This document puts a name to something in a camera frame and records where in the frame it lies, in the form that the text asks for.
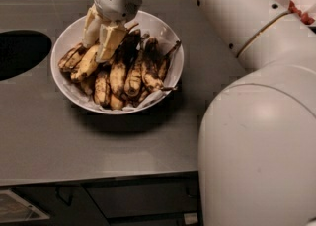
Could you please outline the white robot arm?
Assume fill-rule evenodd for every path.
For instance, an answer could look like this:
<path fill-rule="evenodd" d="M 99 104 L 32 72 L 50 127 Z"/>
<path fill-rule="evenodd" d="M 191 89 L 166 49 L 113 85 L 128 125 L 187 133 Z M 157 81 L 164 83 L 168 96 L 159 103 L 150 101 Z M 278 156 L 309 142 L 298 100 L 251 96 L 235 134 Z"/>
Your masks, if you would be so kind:
<path fill-rule="evenodd" d="M 204 226 L 315 226 L 315 0 L 194 0 L 248 75 L 199 130 Z"/>

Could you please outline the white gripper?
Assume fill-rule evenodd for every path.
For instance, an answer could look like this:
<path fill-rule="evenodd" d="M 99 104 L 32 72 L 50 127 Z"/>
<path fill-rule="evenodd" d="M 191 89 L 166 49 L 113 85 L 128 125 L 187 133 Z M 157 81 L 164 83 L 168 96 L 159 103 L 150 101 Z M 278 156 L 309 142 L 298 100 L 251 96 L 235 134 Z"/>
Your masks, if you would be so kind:
<path fill-rule="evenodd" d="M 87 12 L 82 44 L 90 48 L 100 43 L 96 62 L 104 63 L 111 59 L 127 34 L 123 23 L 133 20 L 142 0 L 94 0 Z"/>

